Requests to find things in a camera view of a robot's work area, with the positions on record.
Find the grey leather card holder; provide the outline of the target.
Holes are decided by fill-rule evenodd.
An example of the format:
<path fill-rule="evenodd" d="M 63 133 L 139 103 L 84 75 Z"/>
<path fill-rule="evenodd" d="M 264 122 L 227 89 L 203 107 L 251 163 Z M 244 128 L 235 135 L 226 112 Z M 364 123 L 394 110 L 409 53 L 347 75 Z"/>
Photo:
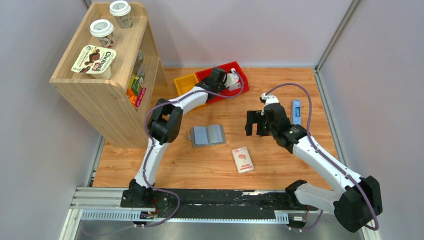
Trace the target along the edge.
<path fill-rule="evenodd" d="M 225 144 L 226 136 L 222 124 L 194 126 L 186 134 L 193 148 Z"/>

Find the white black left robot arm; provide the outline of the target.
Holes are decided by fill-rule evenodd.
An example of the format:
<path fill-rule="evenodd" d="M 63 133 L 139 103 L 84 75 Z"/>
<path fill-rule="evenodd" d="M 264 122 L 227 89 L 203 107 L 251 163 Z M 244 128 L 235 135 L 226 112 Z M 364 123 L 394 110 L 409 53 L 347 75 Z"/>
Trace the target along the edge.
<path fill-rule="evenodd" d="M 145 121 L 144 130 L 148 144 L 142 165 L 123 192 L 125 199 L 133 198 L 140 207 L 148 207 L 153 201 L 152 190 L 157 171 L 166 149 L 179 135 L 184 114 L 207 103 L 227 88 L 227 73 L 215 67 L 210 75 L 187 93 L 170 100 L 161 98 L 149 111 L 150 119 Z"/>

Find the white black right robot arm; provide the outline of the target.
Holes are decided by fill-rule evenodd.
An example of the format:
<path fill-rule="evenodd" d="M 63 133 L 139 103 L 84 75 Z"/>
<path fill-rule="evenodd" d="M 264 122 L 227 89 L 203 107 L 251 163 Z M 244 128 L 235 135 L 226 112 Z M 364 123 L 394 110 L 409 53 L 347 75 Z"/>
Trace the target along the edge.
<path fill-rule="evenodd" d="M 342 227 L 355 233 L 383 212 L 380 183 L 352 171 L 326 150 L 299 124 L 290 123 L 284 107 L 271 103 L 262 110 L 246 113 L 246 135 L 271 136 L 290 154 L 303 160 L 323 177 L 331 190 L 299 179 L 285 188 L 285 202 L 291 209 L 312 206 L 332 213 Z"/>

